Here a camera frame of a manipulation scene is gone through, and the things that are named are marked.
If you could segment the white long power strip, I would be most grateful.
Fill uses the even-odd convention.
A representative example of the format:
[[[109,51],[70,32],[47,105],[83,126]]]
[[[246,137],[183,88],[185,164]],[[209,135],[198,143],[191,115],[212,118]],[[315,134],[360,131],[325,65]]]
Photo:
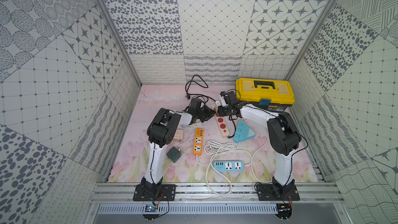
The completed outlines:
[[[215,113],[215,119],[216,123],[218,125],[218,129],[220,131],[220,134],[223,138],[228,138],[230,136],[229,129],[226,125],[225,119],[221,117],[218,113],[218,107],[220,106],[220,102],[216,101],[214,104],[211,105],[212,109],[216,112]]]

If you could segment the orange power strip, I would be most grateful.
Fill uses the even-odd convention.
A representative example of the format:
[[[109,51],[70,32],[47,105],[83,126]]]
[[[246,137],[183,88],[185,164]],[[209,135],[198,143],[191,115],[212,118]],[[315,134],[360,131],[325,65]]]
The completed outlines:
[[[194,136],[194,146],[193,146],[194,155],[196,156],[202,155],[203,143],[204,143],[204,129],[197,128]]]

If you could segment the light blue triangular socket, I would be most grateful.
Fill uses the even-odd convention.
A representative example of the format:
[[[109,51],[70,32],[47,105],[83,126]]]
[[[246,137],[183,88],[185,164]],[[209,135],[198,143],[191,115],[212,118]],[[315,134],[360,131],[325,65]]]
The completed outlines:
[[[239,120],[233,137],[234,143],[240,143],[255,137],[255,132],[244,121]]]

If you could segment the pink deer cube adapter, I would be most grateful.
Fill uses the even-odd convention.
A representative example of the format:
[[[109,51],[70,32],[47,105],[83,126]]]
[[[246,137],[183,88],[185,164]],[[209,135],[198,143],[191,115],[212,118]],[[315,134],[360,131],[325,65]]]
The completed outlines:
[[[184,131],[183,130],[176,130],[173,142],[182,143],[184,141]]]

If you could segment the dark green cube adapter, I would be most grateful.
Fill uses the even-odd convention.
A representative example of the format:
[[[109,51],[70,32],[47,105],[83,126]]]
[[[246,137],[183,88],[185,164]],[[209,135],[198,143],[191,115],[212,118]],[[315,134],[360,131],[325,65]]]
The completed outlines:
[[[172,147],[167,153],[167,157],[173,162],[176,163],[178,159],[181,157],[180,149],[176,147]]]

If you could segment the blue white power strip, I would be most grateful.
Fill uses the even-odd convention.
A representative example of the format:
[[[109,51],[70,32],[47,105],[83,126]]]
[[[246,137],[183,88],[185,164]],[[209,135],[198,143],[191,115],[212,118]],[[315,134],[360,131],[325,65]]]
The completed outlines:
[[[213,166],[218,172],[241,172],[244,170],[242,161],[215,161]]]

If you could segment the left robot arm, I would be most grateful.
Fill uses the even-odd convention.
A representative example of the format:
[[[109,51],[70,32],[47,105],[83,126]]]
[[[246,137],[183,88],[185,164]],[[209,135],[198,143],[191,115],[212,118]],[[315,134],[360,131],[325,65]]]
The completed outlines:
[[[189,106],[182,111],[172,111],[161,108],[147,129],[150,142],[150,157],[148,169],[142,178],[141,186],[152,198],[161,193],[163,180],[163,162],[168,145],[174,139],[177,129],[181,126],[206,122],[216,114],[199,98],[191,100]]]

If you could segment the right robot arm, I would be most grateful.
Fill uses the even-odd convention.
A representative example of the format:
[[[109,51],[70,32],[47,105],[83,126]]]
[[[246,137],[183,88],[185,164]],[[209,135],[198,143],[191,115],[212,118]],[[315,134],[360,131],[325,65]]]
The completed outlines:
[[[272,178],[272,190],[283,196],[294,187],[293,156],[298,151],[302,138],[289,113],[280,114],[266,111],[263,107],[240,101],[233,91],[220,93],[221,106],[217,113],[221,116],[236,116],[252,120],[268,130],[268,140],[276,152],[276,169]]]

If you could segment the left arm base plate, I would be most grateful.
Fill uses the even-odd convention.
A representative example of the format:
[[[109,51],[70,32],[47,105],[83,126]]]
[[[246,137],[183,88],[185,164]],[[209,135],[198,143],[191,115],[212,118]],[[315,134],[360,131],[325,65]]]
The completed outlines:
[[[133,201],[174,201],[176,185],[162,184],[157,186],[144,186],[139,184],[135,188]]]

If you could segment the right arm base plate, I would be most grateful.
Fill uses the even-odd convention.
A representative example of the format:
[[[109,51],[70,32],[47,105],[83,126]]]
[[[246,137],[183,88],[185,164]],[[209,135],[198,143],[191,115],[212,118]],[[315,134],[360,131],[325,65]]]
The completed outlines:
[[[254,185],[259,201],[299,201],[296,185],[279,187],[278,185],[256,183]]]

